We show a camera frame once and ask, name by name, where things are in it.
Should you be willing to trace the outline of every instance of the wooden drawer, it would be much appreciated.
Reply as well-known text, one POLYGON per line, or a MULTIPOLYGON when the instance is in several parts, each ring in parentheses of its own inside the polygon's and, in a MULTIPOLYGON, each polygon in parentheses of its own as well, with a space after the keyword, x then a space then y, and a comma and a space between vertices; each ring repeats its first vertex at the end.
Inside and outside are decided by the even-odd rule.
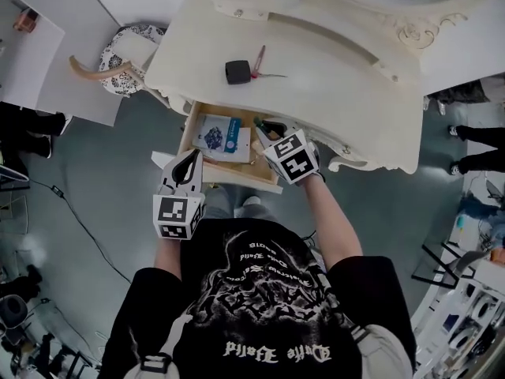
MULTIPOLYGON (((239 110, 237 108, 220 107, 195 102, 186 121, 185 131, 182 135, 178 154, 194 148, 192 140, 199 114, 213 114, 240 118, 242 120, 242 128, 251 128, 251 143, 258 138, 254 125, 254 118, 258 117, 260 119, 265 119, 271 117, 271 115, 255 111, 239 110)), ((281 193, 282 188, 277 185, 279 177, 268 166, 267 160, 263 156, 257 155, 253 150, 251 157, 253 161, 250 164, 215 162, 212 159, 204 158, 204 182, 229 183, 239 186, 248 186, 256 190, 281 193)))

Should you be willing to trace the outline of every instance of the white table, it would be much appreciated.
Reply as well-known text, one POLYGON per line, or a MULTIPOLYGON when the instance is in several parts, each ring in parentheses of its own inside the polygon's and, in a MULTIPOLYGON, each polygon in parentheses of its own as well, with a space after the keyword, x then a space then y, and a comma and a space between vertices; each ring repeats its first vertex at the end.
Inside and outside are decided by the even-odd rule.
POLYGON ((246 21, 185 0, 147 71, 150 88, 204 103, 295 119, 325 141, 346 145, 365 170, 417 169, 422 95, 372 68, 372 58, 336 34, 274 17, 246 21), (261 71, 288 78, 228 85, 225 63, 252 64, 267 46, 261 71))

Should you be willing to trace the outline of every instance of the concrete floor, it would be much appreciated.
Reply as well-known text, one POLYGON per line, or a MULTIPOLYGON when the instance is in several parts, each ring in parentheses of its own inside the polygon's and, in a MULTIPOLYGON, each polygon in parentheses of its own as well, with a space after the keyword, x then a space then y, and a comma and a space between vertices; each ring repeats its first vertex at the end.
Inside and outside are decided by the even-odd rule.
MULTIPOLYGON (((395 263, 411 313, 427 290, 410 278, 421 244, 445 239, 453 226, 462 178, 451 177, 446 169, 452 159, 464 156, 466 146, 449 138, 447 125, 465 123, 465 110, 454 108, 445 117, 433 108, 425 113, 420 165, 414 175, 346 167, 337 174, 324 171, 365 254, 384 255, 395 263)), ((26 159, 31 177, 63 190, 115 266, 130 279, 139 268, 152 265, 155 252, 152 194, 161 171, 151 162, 151 152, 175 153, 183 122, 182 116, 141 92, 123 100, 114 128, 74 119, 56 140, 51 159, 26 159)), ((33 328, 43 326, 100 359, 99 347, 105 341, 95 332, 110 333, 128 284, 101 258, 63 200, 35 184, 26 194, 29 234, 0 236, 2 259, 12 267, 13 250, 18 249, 21 265, 40 268, 43 297, 58 305, 92 350, 51 303, 37 309, 33 328)), ((238 201, 247 194, 238 191, 238 201)), ((300 236, 313 231, 304 194, 296 186, 286 186, 282 196, 260 196, 287 228, 300 236)))

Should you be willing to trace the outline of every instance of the electrical cord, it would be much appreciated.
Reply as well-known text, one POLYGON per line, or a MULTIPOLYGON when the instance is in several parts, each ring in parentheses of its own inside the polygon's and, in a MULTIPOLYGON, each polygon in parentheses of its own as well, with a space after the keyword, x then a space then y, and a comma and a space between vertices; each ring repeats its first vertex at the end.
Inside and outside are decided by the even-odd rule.
POLYGON ((95 243, 96 248, 102 255, 103 259, 105 260, 106 263, 114 270, 116 271, 119 276, 124 279, 126 282, 128 282, 130 285, 132 283, 131 280, 129 280, 121 271, 119 271, 112 262, 109 261, 109 259, 106 257, 105 253, 103 252, 102 246, 99 244, 98 240, 95 238, 95 236, 92 235, 92 233, 89 231, 89 229, 84 225, 84 223, 80 220, 80 217, 77 215, 77 212, 73 209, 72 205, 67 201, 65 198, 65 194, 63 191, 61 191, 57 186, 48 186, 42 182, 35 181, 34 179, 30 179, 30 181, 34 182, 35 184, 39 184, 40 186, 45 186, 49 190, 51 190, 53 193, 55 193, 58 197, 60 197, 62 200, 65 201, 67 206, 69 207, 71 213, 73 214, 73 217, 76 218, 76 221, 80 224, 80 226, 84 229, 84 231, 88 234, 88 236, 92 239, 92 241, 95 243))

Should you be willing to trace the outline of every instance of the white strap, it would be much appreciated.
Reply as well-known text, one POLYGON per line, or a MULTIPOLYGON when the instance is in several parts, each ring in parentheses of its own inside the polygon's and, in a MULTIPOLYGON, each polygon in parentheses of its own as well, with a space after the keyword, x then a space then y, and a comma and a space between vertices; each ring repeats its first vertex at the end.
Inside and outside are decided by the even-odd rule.
MULTIPOLYGON (((174 355, 175 346, 181 340, 184 325, 189 321, 191 321, 191 319, 193 319, 193 316, 189 314, 182 314, 180 317, 175 319, 174 323, 172 324, 172 328, 170 329, 168 340, 166 340, 161 350, 159 350, 160 354, 167 354, 172 358, 172 356, 174 355)), ((144 366, 152 369, 153 368, 161 369, 163 368, 163 362, 164 358, 162 357, 158 356, 148 357, 148 359, 144 361, 144 366)), ((137 366, 133 367, 126 374, 125 379, 164 379, 164 378, 179 379, 179 369, 177 368, 177 366, 173 361, 170 362, 170 365, 168 366, 168 370, 166 373, 145 371, 141 369, 142 365, 143 364, 138 364, 137 366)))

